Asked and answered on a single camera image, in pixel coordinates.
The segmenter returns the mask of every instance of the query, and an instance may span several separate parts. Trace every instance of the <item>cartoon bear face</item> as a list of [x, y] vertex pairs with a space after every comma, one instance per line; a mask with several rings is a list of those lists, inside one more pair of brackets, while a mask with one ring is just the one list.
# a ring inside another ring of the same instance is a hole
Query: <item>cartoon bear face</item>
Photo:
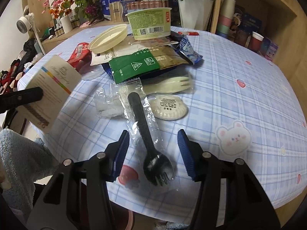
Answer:
[[240, 121], [234, 121], [232, 128], [221, 126], [217, 129], [222, 151], [230, 156], [238, 155], [245, 151], [251, 144], [251, 134]]

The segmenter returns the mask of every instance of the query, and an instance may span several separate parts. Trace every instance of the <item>metal screw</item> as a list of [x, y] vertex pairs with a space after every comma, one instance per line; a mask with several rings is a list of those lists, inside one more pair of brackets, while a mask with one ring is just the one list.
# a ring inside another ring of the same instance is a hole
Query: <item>metal screw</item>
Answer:
[[96, 156], [97, 156], [97, 158], [102, 159], [106, 156], [106, 154], [104, 152], [99, 152], [99, 153], [97, 153]]
[[204, 158], [210, 158], [211, 157], [211, 153], [207, 152], [207, 151], [204, 152], [202, 155], [203, 155]]
[[235, 162], [239, 165], [243, 165], [245, 163], [244, 160], [241, 158], [238, 158]]
[[71, 165], [71, 163], [72, 163], [72, 161], [71, 161], [70, 159], [66, 159], [66, 160], [64, 160], [64, 162], [63, 162], [63, 164], [64, 164], [65, 166]]

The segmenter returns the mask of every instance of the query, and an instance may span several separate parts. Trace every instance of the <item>yellow plastic lid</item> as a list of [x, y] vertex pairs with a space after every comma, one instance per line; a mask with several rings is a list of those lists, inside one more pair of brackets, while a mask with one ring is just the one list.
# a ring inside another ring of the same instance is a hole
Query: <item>yellow plastic lid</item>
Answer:
[[103, 53], [122, 42], [127, 35], [127, 24], [119, 24], [103, 31], [93, 39], [87, 48], [94, 54]]

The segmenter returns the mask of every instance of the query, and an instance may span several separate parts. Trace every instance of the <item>tablecloth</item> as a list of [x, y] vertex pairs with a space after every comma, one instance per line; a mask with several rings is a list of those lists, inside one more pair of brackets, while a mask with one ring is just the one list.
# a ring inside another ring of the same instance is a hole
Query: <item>tablecloth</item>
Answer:
[[[89, 43], [108, 27], [85, 29], [55, 47], [22, 77], [19, 90], [54, 54], [67, 60], [78, 43]], [[199, 34], [188, 37], [195, 51], [204, 56], [201, 63], [186, 67], [195, 81], [194, 94], [178, 94], [188, 106], [188, 114], [176, 121], [157, 119], [166, 152], [177, 161], [175, 186], [167, 193], [149, 188], [130, 144], [121, 176], [107, 185], [109, 197], [141, 214], [189, 223], [199, 184], [188, 177], [177, 145], [177, 132], [184, 129], [191, 140], [219, 159], [243, 158], [273, 206], [282, 206], [307, 185], [307, 130], [300, 104], [275, 64], [220, 36], [204, 31]], [[95, 115], [95, 90], [108, 89], [110, 82], [106, 73], [95, 80], [81, 81], [51, 133], [37, 130], [59, 161], [87, 160], [117, 141], [127, 129], [125, 118]], [[233, 141], [239, 141], [239, 152], [230, 148]], [[220, 220], [225, 210], [224, 194], [222, 190]]]

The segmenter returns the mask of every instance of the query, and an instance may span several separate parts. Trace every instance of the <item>white planter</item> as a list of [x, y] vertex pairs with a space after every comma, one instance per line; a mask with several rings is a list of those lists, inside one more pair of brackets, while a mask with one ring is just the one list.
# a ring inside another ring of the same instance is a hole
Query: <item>white planter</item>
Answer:
[[68, 33], [68, 32], [70, 32], [73, 29], [72, 24], [70, 22], [70, 16], [69, 15], [68, 16], [63, 16], [60, 19], [60, 21], [61, 21], [61, 24], [63, 26], [64, 33]]
[[206, 30], [213, 0], [178, 0], [181, 26]]

